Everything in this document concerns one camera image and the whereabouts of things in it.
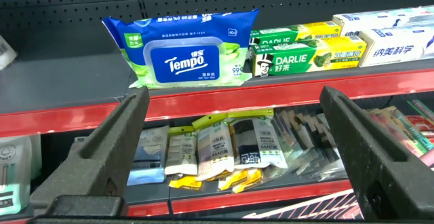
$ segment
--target wipes lid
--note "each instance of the wipes lid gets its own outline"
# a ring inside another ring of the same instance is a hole
[[[143,49],[146,65],[153,68],[149,73],[160,86],[185,81],[215,83],[224,53],[223,42],[217,37],[155,40]]]

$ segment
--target blue wipes package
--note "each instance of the blue wipes package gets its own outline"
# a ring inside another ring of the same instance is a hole
[[[240,86],[252,77],[243,66],[257,15],[254,10],[102,22],[137,74],[130,87]]]

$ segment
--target white product box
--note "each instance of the white product box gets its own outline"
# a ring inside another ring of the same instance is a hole
[[[0,36],[0,70],[4,69],[16,58],[16,52],[9,44]]]
[[[434,58],[434,22],[360,32],[368,44],[360,67]]]
[[[354,14],[335,14],[333,22],[342,27],[340,36],[358,35],[368,29],[383,29],[434,21],[434,5]]]

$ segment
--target darlie toothpaste box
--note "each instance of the darlie toothpaste box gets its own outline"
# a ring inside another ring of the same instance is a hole
[[[342,27],[341,36],[358,35],[363,30],[424,24],[434,21],[434,5],[399,10],[335,14],[332,20]]]
[[[434,58],[434,22],[360,32],[368,47],[359,66]]]
[[[356,67],[366,43],[357,36],[253,47],[255,77]]]
[[[273,45],[306,39],[324,39],[338,37],[339,34],[340,26],[332,21],[255,30],[250,33],[250,46],[247,59],[252,59],[254,45]]]

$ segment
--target face mask package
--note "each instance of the face mask package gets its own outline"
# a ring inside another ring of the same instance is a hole
[[[170,128],[169,138],[165,174],[197,175],[197,135],[194,127]]]
[[[196,176],[175,174],[170,179],[169,187],[199,191],[202,187],[202,182],[196,181]]]
[[[0,215],[16,214],[28,205],[31,164],[29,136],[0,138]]]
[[[228,114],[233,144],[237,152],[235,169],[265,168],[270,164],[288,168],[271,123],[273,114],[272,109]]]
[[[127,186],[164,181],[168,132],[169,126],[142,131]]]
[[[434,5],[399,10],[335,14],[333,22],[342,27],[340,35],[358,35],[361,31],[384,29],[434,21]]]
[[[196,181],[204,181],[224,171],[234,171],[231,135],[227,114],[206,115],[193,122],[197,131],[199,171]]]
[[[368,47],[360,67],[434,58],[434,22],[360,32]]]
[[[130,87],[239,86],[251,78],[242,70],[257,14],[254,10],[102,22],[137,74],[138,81]]]

